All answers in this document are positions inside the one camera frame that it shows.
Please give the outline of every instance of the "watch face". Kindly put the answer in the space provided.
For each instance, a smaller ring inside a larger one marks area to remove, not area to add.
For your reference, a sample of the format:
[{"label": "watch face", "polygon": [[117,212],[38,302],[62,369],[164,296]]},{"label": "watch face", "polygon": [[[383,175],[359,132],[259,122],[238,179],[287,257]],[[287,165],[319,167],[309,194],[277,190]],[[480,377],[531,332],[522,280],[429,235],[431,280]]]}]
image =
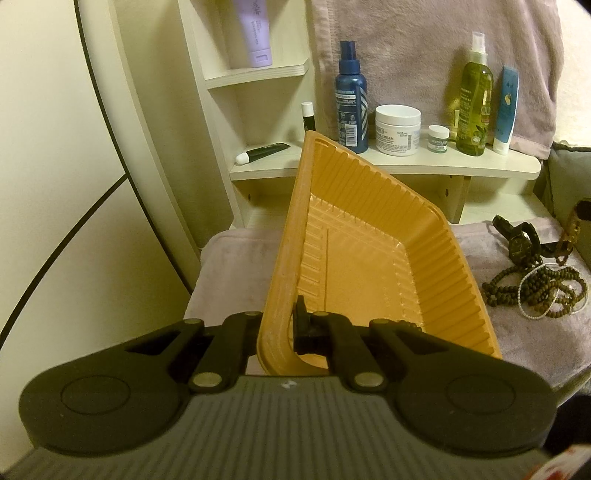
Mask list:
[{"label": "watch face", "polygon": [[523,236],[509,240],[509,258],[516,264],[522,264],[531,254],[531,242]]}]

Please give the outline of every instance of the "orange plastic tray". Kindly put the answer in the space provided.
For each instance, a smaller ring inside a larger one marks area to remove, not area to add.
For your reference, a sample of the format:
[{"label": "orange plastic tray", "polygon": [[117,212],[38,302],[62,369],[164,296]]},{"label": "orange plastic tray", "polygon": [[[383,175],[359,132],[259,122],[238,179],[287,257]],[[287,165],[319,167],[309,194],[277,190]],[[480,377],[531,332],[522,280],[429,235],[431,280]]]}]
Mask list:
[{"label": "orange plastic tray", "polygon": [[350,150],[306,133],[258,338],[275,375],[326,374],[293,351],[291,309],[409,320],[482,353],[501,351],[476,281],[442,212]]}]

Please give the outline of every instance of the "white cream jar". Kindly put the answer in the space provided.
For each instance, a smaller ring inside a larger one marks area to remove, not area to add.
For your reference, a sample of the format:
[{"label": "white cream jar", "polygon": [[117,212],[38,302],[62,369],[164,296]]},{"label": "white cream jar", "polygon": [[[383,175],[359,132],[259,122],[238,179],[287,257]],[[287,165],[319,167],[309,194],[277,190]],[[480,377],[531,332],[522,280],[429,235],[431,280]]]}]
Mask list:
[{"label": "white cream jar", "polygon": [[413,155],[420,136],[420,110],[407,105],[380,105],[375,109],[375,138],[380,152],[398,157]]}]

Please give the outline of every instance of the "red and white package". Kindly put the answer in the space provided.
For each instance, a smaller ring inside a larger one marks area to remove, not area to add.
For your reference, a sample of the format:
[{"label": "red and white package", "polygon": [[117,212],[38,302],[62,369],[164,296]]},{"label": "red and white package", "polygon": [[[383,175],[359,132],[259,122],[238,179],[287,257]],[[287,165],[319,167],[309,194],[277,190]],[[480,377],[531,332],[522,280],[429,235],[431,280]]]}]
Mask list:
[{"label": "red and white package", "polygon": [[524,480],[569,480],[591,459],[591,445],[573,445]]}]

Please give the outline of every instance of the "gray cushion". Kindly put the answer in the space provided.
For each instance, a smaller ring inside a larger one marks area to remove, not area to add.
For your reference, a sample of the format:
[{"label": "gray cushion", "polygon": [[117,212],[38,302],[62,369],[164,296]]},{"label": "gray cushion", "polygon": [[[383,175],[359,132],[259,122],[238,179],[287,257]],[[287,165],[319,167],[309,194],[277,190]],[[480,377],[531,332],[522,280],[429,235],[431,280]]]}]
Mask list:
[{"label": "gray cushion", "polygon": [[[591,152],[552,149],[548,166],[554,214],[565,227],[575,204],[591,197]],[[591,222],[581,223],[577,250],[591,268]]]}]

